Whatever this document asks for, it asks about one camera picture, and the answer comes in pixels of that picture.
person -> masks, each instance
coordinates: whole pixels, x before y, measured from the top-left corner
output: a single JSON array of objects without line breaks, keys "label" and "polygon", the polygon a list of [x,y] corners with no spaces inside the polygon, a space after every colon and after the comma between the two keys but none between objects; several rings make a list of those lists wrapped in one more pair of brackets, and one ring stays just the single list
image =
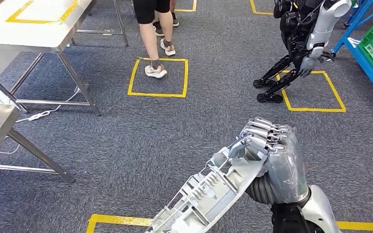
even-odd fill
[{"label": "person", "polygon": [[[179,20],[176,18],[175,15],[175,0],[170,0],[170,10],[172,14],[172,26],[178,27],[179,26]],[[156,20],[156,22],[153,23],[153,26],[155,28],[156,36],[163,37],[164,31],[162,30],[161,24],[159,22],[159,19]]]},{"label": "person", "polygon": [[145,74],[160,79],[168,72],[159,61],[157,39],[152,22],[157,11],[164,34],[160,46],[167,56],[175,55],[172,43],[173,17],[170,11],[170,0],[134,0],[134,9],[142,41],[151,59],[151,64],[145,67]]}]

yellow floor marking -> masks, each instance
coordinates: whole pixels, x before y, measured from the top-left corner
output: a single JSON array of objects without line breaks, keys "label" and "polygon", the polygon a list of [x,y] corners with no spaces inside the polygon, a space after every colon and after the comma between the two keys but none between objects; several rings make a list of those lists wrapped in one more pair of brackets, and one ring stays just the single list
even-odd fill
[{"label": "yellow floor marking", "polygon": [[[289,70],[283,70],[282,73],[288,73],[290,72]],[[325,112],[325,113],[345,113],[346,112],[346,108],[345,108],[345,105],[344,103],[342,102],[341,98],[339,97],[338,95],[338,92],[337,90],[335,89],[334,85],[332,84],[332,81],[331,79],[329,78],[328,74],[323,71],[323,70],[315,70],[315,71],[312,71],[311,74],[322,74],[325,79],[327,80],[335,98],[337,99],[338,101],[338,104],[341,108],[294,108],[291,106],[290,102],[289,102],[289,99],[288,99],[288,96],[287,96],[287,93],[285,92],[285,90],[282,90],[282,97],[284,98],[284,101],[285,101],[285,104],[287,105],[287,108],[288,110],[290,111],[294,111],[294,112]]]},{"label": "yellow floor marking", "polygon": [[144,93],[144,92],[133,92],[132,88],[134,86],[134,79],[135,79],[135,74],[136,70],[138,68],[139,62],[141,60],[147,60],[150,61],[150,58],[143,58],[139,57],[135,64],[134,67],[132,68],[132,74],[131,74],[131,79],[129,80],[129,86],[128,86],[128,96],[149,96],[149,97],[175,97],[175,98],[185,98],[187,96],[187,88],[188,88],[188,59],[184,58],[160,58],[160,61],[170,61],[170,62],[184,62],[185,65],[185,71],[184,71],[184,87],[182,89],[181,94],[173,94],[173,93]]},{"label": "yellow floor marking", "polygon": [[197,11],[197,0],[192,3],[192,9],[175,9],[177,12],[196,12]]},{"label": "yellow floor marking", "polygon": [[61,18],[58,21],[44,21],[44,20],[29,20],[29,19],[18,19],[17,17],[26,9],[28,6],[30,6],[35,0],[29,0],[25,5],[23,5],[19,10],[17,10],[13,15],[9,16],[9,18],[6,20],[6,22],[10,23],[34,23],[34,24],[53,24],[53,23],[64,23],[65,20],[68,18],[70,13],[75,9],[75,7],[78,5],[79,0],[74,0],[72,5],[65,11],[65,13],[61,16]]},{"label": "yellow floor marking", "polygon": [[373,222],[337,222],[341,230],[373,231]]},{"label": "yellow floor marking", "polygon": [[271,12],[259,12],[259,11],[256,11],[255,4],[254,4],[254,0],[250,0],[250,4],[251,4],[252,12],[253,12],[254,14],[257,14],[257,15],[265,15],[265,16],[273,16],[273,15],[274,15],[274,14],[271,13]]},{"label": "yellow floor marking", "polygon": [[147,227],[150,225],[152,219],[141,218],[141,217],[123,217],[123,216],[110,216],[110,215],[92,215],[89,219],[88,227],[86,228],[86,233],[93,233],[95,230],[95,225],[97,223],[110,223],[119,225],[132,225]]},{"label": "yellow floor marking", "polygon": [[[89,219],[86,233],[93,233],[97,223],[110,223],[118,225],[132,225],[148,227],[151,223],[151,218],[142,217],[124,217],[124,216],[110,216],[94,214]],[[373,231],[373,222],[337,222],[341,230],[356,230],[356,231]]]}]

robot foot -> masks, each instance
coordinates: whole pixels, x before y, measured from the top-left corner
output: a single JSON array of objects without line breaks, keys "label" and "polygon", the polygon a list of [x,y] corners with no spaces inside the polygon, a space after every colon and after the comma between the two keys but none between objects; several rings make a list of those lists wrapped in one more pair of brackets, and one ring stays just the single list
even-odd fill
[{"label": "robot foot", "polygon": [[253,85],[255,88],[263,88],[263,87],[272,87],[275,83],[276,81],[274,80],[257,79],[257,80],[254,80]]},{"label": "robot foot", "polygon": [[256,100],[260,103],[282,103],[284,98],[280,95],[269,96],[266,94],[258,94]]}]

white cable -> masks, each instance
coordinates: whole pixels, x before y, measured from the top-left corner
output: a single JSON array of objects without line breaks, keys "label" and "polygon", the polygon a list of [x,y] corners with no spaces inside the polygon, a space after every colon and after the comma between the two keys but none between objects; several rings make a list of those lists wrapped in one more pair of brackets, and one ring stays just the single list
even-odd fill
[{"label": "white cable", "polygon": [[[72,98],[74,98],[78,93],[79,93],[79,89],[71,96],[69,97],[69,99],[67,99],[66,102],[70,101]],[[37,120],[41,117],[46,117],[47,115],[51,114],[51,112],[55,112],[55,111],[58,111],[58,109],[61,107],[61,105],[58,105],[58,107],[56,107],[55,109],[53,110],[48,110],[48,111],[44,111],[42,113],[38,113],[38,114],[35,114],[33,116],[30,116],[29,118],[25,118],[25,119],[21,119],[21,120],[17,120],[15,123],[18,123],[18,122],[21,122],[21,121],[25,121],[25,120],[28,120],[28,121],[33,121],[33,120]],[[15,153],[18,149],[19,149],[19,146],[20,144],[18,144],[17,148],[13,151],[13,152],[4,152],[4,151],[0,151],[1,154],[13,154]]]},{"label": "white cable", "polygon": [[[72,98],[74,98],[77,94],[79,93],[79,91],[75,92],[75,94],[73,94],[69,99],[67,99],[66,102],[70,101]],[[35,114],[33,116],[30,116],[28,118],[25,118],[25,119],[21,119],[21,120],[17,120],[16,123],[18,122],[21,122],[21,121],[25,121],[25,120],[28,120],[28,121],[33,121],[33,120],[37,120],[41,117],[46,117],[47,115],[51,114],[51,112],[55,112],[55,111],[58,111],[58,109],[61,107],[61,105],[58,105],[57,108],[55,108],[54,110],[48,110],[48,111],[44,111],[42,113],[38,113],[38,114]]]},{"label": "white cable", "polygon": [[13,152],[3,152],[0,151],[1,154],[13,154],[19,149],[20,144],[18,144],[17,148]]}]

stainless steel table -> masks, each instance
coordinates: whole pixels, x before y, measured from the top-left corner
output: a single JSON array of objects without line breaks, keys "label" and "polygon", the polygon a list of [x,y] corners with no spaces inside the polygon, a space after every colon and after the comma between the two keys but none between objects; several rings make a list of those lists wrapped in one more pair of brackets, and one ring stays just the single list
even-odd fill
[{"label": "stainless steel table", "polygon": [[13,105],[0,104],[0,143],[8,135],[14,141],[23,146],[30,153],[35,155],[42,162],[52,169],[32,168],[24,166],[0,165],[2,170],[29,171],[38,173],[59,174],[68,182],[75,182],[75,178],[69,175],[61,166],[49,158],[45,153],[38,149],[32,142],[14,130],[13,125],[19,117],[19,110]]},{"label": "stainless steel table", "polygon": [[[121,34],[124,36],[126,45],[128,45],[117,0],[113,0],[113,2],[121,32],[115,32],[114,30],[78,30],[82,21],[95,5],[96,0],[0,0],[0,50],[39,53],[11,90],[7,90],[1,83],[0,90],[16,103],[22,111],[27,111],[23,105],[26,103],[81,105],[92,107],[93,111],[100,115],[94,100],[86,90],[87,85],[81,82],[63,51],[70,43],[74,44],[73,36],[75,33]],[[75,81],[77,88],[85,97],[86,102],[16,99],[14,94],[45,53],[56,53],[58,55]]]}]

